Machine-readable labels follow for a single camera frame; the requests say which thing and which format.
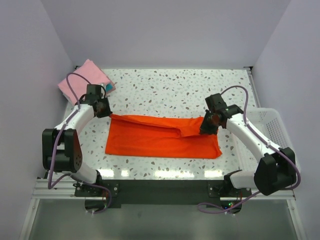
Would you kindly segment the teal folded t shirt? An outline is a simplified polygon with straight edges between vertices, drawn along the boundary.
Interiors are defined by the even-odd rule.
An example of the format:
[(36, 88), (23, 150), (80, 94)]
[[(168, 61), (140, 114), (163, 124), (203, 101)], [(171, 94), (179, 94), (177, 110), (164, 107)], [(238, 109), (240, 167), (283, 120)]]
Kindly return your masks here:
[(110, 93), (110, 92), (114, 91), (115, 89), (116, 89), (116, 87), (115, 87), (114, 85), (112, 85), (111, 83), (109, 83), (109, 84), (107, 84), (107, 85), (105, 86), (105, 91), (106, 91), (107, 93)]

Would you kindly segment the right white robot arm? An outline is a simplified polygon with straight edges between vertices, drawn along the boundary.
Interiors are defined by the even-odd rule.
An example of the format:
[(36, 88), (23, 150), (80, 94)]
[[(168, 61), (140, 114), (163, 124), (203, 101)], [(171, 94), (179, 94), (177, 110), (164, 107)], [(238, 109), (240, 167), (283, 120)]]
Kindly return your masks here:
[(202, 135), (217, 135), (223, 128), (234, 134), (257, 161), (254, 171), (237, 170), (224, 176), (223, 192), (230, 197), (241, 189), (257, 189), (265, 196), (292, 190), (301, 183), (296, 156), (290, 147), (282, 148), (264, 136), (247, 118), (247, 109), (227, 105), (220, 93), (205, 99), (207, 109), (200, 126)]

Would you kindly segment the aluminium frame rail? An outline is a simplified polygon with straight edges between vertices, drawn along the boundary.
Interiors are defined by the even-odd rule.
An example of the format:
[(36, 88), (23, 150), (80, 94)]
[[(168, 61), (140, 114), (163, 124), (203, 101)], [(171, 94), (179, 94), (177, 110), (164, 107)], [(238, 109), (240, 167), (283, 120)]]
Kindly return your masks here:
[[(244, 199), (251, 195), (252, 191), (243, 189), (223, 189), (222, 180), (125, 180), (106, 179), (102, 185), (111, 191), (113, 199), (124, 198), (136, 200), (142, 197), (145, 200), (173, 200), (179, 197), (179, 202), (198, 198), (196, 202), (204, 202), (206, 199)], [(63, 198), (88, 198), (94, 199), (103, 196), (103, 189), (77, 183), (73, 180), (61, 180), (52, 189), (48, 189), (45, 179), (38, 179), (33, 189), (32, 196), (39, 199), (63, 199)]]

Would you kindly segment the orange t shirt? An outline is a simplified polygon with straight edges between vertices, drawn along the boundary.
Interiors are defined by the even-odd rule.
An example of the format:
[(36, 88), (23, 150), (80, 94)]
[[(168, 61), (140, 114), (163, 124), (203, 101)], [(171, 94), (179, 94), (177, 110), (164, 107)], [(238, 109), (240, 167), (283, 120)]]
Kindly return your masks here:
[(217, 135), (200, 133), (203, 117), (110, 116), (105, 153), (153, 158), (216, 159), (222, 155)]

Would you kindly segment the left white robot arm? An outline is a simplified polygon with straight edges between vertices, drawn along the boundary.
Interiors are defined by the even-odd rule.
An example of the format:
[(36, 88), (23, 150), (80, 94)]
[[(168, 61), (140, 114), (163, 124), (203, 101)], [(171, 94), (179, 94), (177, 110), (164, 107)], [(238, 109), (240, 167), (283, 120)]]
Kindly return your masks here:
[[(48, 170), (48, 188), (52, 189), (62, 178), (68, 176), (87, 183), (86, 191), (99, 196), (104, 184), (100, 173), (83, 160), (79, 134), (93, 118), (104, 118), (112, 114), (108, 98), (102, 95), (103, 87), (88, 84), (68, 117), (55, 128), (42, 132), (42, 164)], [(53, 182), (53, 173), (63, 175)]]

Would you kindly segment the white plastic basket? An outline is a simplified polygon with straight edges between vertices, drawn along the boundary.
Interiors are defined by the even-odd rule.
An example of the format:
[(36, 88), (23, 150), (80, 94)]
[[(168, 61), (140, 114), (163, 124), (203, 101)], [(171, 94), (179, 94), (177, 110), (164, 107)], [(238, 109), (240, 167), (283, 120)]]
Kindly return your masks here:
[[(246, 117), (252, 125), (273, 143), (283, 149), (287, 147), (294, 148), (281, 116), (275, 109), (263, 107), (249, 108), (246, 111)], [(238, 158), (239, 169), (254, 172), (258, 166), (256, 158), (234, 134), (232, 135), (232, 140)]]

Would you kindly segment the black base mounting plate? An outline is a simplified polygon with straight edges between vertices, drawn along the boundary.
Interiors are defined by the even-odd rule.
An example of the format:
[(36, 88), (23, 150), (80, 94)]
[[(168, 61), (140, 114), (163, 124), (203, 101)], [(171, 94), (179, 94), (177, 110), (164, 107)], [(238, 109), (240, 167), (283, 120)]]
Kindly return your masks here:
[(99, 186), (77, 182), (74, 195), (85, 209), (119, 209), (123, 205), (197, 205), (207, 202), (227, 208), (251, 195), (246, 188), (226, 186), (224, 180), (101, 180)]

